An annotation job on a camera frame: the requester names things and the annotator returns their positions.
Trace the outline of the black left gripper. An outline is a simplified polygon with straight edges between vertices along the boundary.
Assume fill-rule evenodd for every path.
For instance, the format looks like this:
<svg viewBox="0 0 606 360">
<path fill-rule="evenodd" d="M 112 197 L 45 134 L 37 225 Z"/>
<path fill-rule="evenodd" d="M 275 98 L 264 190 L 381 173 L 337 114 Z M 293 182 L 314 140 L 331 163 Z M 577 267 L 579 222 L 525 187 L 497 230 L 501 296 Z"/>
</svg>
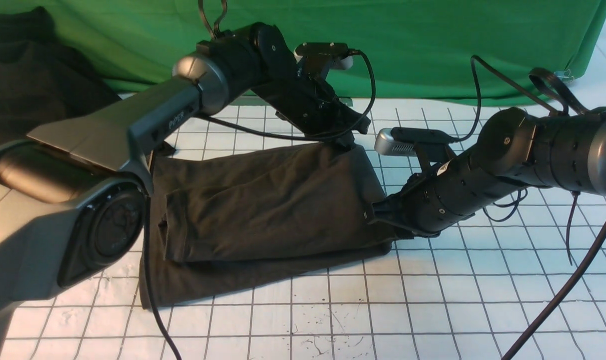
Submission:
<svg viewBox="0 0 606 360">
<path fill-rule="evenodd" d="M 277 117 L 299 130 L 304 141 L 332 142 L 344 147 L 354 143 L 354 132 L 366 135 L 370 118 L 341 102 L 320 77 L 302 73 L 296 66 L 279 70 L 253 87 Z"/>
</svg>

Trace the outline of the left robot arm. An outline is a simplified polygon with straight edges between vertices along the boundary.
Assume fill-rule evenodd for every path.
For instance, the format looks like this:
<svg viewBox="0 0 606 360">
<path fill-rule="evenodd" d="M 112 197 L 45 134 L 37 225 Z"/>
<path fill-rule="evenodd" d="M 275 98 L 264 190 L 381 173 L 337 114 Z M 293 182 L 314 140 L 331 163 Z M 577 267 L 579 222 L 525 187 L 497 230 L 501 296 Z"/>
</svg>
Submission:
<svg viewBox="0 0 606 360">
<path fill-rule="evenodd" d="M 209 32 L 169 80 L 0 146 L 0 355 L 22 303 L 58 296 L 115 264 L 140 232 L 149 237 L 153 152 L 186 120 L 218 123 L 218 112 L 252 91 L 303 141 L 367 132 L 367 116 L 326 82 L 362 51 L 341 42 L 290 50 L 262 22 Z"/>
</svg>

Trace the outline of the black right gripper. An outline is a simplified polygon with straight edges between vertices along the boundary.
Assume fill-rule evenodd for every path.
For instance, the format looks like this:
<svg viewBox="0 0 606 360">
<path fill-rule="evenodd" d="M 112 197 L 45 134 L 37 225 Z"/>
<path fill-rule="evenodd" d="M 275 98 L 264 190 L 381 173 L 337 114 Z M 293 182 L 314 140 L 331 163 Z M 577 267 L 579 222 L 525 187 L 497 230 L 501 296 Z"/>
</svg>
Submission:
<svg viewBox="0 0 606 360">
<path fill-rule="evenodd" d="M 515 180 L 483 170 L 466 150 L 441 166 L 413 174 L 401 191 L 372 203 L 365 219 L 395 227 L 400 238 L 430 238 L 520 188 Z"/>
</svg>

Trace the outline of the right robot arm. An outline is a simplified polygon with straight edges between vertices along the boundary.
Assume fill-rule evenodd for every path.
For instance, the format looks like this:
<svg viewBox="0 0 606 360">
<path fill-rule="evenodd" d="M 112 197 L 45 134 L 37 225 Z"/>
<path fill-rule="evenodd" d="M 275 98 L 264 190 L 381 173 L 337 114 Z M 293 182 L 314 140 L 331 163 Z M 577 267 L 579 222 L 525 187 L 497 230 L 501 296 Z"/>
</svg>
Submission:
<svg viewBox="0 0 606 360">
<path fill-rule="evenodd" d="M 417 157 L 422 171 L 398 193 L 367 207 L 365 219 L 390 224 L 410 238 L 430 238 L 527 187 L 606 197 L 606 106 L 587 109 L 543 68 L 531 70 L 529 78 L 539 91 L 550 87 L 550 98 L 562 110 L 543 118 L 517 107 L 498 111 L 459 155 L 450 148 L 454 137 L 440 130 L 381 130 L 376 150 Z"/>
</svg>

